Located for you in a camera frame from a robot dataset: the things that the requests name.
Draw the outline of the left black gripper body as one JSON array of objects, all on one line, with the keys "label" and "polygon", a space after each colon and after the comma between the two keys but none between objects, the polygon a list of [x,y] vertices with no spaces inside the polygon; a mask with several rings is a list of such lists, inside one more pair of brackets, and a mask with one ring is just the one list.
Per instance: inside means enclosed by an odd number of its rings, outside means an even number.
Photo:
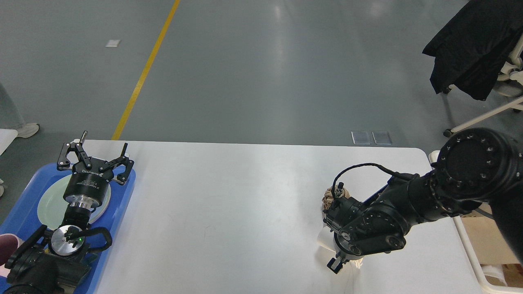
[{"label": "left black gripper body", "polygon": [[72,175],[63,195],[69,205],[87,209],[103,205],[114,172],[112,169],[101,171],[94,163],[90,167],[92,169],[88,169],[83,162],[73,165]]}]

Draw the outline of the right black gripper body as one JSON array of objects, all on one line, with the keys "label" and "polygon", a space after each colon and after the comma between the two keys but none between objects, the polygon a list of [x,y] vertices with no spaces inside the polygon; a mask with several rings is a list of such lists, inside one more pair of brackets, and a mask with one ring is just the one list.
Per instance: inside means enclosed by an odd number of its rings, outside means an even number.
[{"label": "right black gripper body", "polygon": [[336,253],[341,256],[342,260],[355,261],[364,257],[358,246],[347,241],[341,235],[334,235],[333,240]]}]

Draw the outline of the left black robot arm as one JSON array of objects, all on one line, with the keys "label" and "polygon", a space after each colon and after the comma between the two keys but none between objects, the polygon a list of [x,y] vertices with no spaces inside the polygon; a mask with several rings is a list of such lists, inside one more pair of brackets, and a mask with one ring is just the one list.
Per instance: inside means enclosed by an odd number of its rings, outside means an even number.
[{"label": "left black robot arm", "polygon": [[[77,142],[65,142],[56,172],[40,169],[21,195],[1,232],[12,231],[24,242],[8,257],[4,294],[88,294],[96,287],[132,194],[136,173],[125,143],[120,156],[105,160],[84,149],[87,132]],[[45,189],[57,172],[70,178],[58,209],[57,226],[34,215]]]}]

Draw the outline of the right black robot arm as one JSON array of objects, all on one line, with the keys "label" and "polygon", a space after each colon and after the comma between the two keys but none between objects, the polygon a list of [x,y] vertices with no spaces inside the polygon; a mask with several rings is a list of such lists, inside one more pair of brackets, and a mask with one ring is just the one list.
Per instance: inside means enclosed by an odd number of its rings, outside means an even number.
[{"label": "right black robot arm", "polygon": [[349,261],[403,249],[414,225],[466,215],[482,203],[522,261],[522,144],[513,137],[489,128],[460,131],[423,176],[368,166],[390,179],[365,201],[344,195],[340,175],[328,191],[333,201],[323,222],[333,232],[335,256],[327,266],[334,273]]}]

